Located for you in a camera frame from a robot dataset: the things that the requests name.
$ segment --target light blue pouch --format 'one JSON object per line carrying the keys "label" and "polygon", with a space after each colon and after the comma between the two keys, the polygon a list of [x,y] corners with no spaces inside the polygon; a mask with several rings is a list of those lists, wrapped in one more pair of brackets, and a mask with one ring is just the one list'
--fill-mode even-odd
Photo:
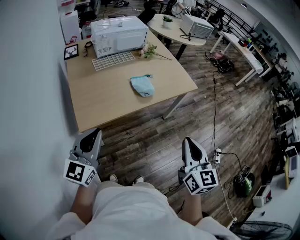
{"label": "light blue pouch", "polygon": [[131,78],[131,85],[142,97],[149,97],[154,94],[154,87],[148,77],[153,78],[153,75],[147,74]]}

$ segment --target dark wood flooring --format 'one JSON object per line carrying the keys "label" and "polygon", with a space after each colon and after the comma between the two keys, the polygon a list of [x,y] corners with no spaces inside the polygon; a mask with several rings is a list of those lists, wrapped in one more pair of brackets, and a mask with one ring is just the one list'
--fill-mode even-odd
{"label": "dark wood flooring", "polygon": [[[133,8],[143,9],[143,1],[130,1]],[[108,12],[136,13],[127,8],[107,8]],[[110,122],[102,127],[105,146],[101,148],[99,162],[101,177],[105,180],[110,173],[118,176],[121,184],[129,184],[138,175],[153,184],[162,193],[170,186],[177,185],[177,170],[183,165],[181,144],[186,136],[198,141],[212,156],[214,83],[212,73],[216,70],[206,60],[217,38],[211,36],[201,47],[186,47],[180,64],[198,86],[186,96],[184,102],[171,117],[162,119],[163,112],[174,99],[170,99],[131,115]],[[180,45],[173,44],[170,51],[176,55]],[[265,164],[272,158],[275,136],[271,113],[273,101],[270,98],[270,82],[265,83],[256,75],[248,83],[236,87],[250,69],[246,60],[231,46],[227,55],[233,61],[232,74],[214,73],[216,84],[216,147],[222,152],[236,153],[242,165],[252,167],[256,177],[255,187],[247,198],[227,199],[230,209],[238,220],[242,220],[242,210],[252,203],[252,196],[260,186],[260,174]],[[239,172],[239,164],[234,155],[222,155],[217,166],[221,181],[229,181]],[[225,189],[225,194],[232,189]],[[183,201],[183,185],[177,191],[167,194],[170,205],[177,211]],[[202,209],[221,224],[227,225],[231,217],[226,208],[221,187],[217,187],[202,197]]]}

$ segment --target railing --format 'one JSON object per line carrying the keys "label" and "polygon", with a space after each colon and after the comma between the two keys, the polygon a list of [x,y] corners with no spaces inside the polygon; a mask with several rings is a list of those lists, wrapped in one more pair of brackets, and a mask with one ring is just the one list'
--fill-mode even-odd
{"label": "railing", "polygon": [[236,35],[239,39],[247,40],[248,36],[253,37],[251,34],[254,33],[253,27],[250,27],[246,22],[240,19],[236,14],[232,11],[219,4],[218,2],[212,0],[210,1],[211,8],[214,10],[218,10],[219,8],[224,9],[225,15],[223,17],[223,23],[226,26],[231,28],[231,32]]}

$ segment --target picture frame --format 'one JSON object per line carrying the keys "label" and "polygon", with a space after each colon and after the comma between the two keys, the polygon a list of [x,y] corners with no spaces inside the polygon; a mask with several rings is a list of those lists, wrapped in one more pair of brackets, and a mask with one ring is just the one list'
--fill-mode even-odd
{"label": "picture frame", "polygon": [[64,60],[79,56],[78,44],[66,47],[64,51]]}

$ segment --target shoe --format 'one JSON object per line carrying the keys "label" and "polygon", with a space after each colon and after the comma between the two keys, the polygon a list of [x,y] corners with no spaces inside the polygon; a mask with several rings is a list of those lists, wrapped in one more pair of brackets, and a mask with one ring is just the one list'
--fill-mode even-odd
{"label": "shoe", "polygon": [[110,174],[108,178],[109,178],[109,181],[118,183],[118,178],[116,175]]}
{"label": "shoe", "polygon": [[138,182],[144,182],[145,178],[143,176],[138,176],[133,180],[132,185],[137,184]]}

